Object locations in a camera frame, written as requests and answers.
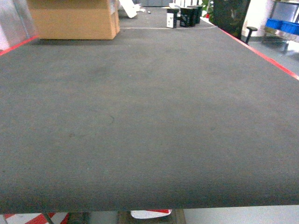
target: blue bin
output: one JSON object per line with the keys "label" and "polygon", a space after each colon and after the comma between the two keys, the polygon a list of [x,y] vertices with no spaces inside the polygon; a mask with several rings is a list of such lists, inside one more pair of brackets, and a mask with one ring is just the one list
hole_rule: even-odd
{"label": "blue bin", "polygon": [[280,30],[289,34],[299,35],[299,24],[295,22],[284,21]]}
{"label": "blue bin", "polygon": [[273,29],[280,29],[282,26],[283,21],[275,20],[275,19],[268,19],[266,23],[266,27],[270,27]]}

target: floor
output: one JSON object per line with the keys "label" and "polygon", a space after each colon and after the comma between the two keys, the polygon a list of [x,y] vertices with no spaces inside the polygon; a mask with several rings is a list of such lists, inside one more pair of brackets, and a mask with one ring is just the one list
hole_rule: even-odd
{"label": "floor", "polygon": [[290,42],[287,51],[285,41],[249,42],[249,45],[299,75],[299,43]]}

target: red and white packaging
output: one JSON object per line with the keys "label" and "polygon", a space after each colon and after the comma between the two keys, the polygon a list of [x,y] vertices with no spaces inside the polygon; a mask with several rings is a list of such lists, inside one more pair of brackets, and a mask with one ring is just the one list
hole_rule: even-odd
{"label": "red and white packaging", "polygon": [[138,219],[146,218],[158,218],[163,216],[168,216],[172,212],[171,209],[164,210],[140,210],[140,211],[131,211],[131,216]]}
{"label": "red and white packaging", "polygon": [[[49,213],[54,224],[67,224],[68,213]],[[6,214],[3,215],[7,224],[49,224],[41,213],[34,214]]]}

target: stool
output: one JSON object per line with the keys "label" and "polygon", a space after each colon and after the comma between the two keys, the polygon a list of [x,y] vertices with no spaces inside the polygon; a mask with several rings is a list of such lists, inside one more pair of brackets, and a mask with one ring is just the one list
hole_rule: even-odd
{"label": "stool", "polygon": [[255,27],[246,27],[246,28],[249,29],[249,33],[248,33],[247,39],[245,41],[245,43],[248,45],[248,42],[249,42],[252,32],[257,31],[257,28],[255,28]]}

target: cardboard box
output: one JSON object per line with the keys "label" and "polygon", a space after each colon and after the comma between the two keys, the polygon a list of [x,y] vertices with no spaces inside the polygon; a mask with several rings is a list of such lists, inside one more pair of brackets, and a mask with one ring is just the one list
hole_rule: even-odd
{"label": "cardboard box", "polygon": [[112,40],[120,31],[114,0],[27,0],[41,39]]}

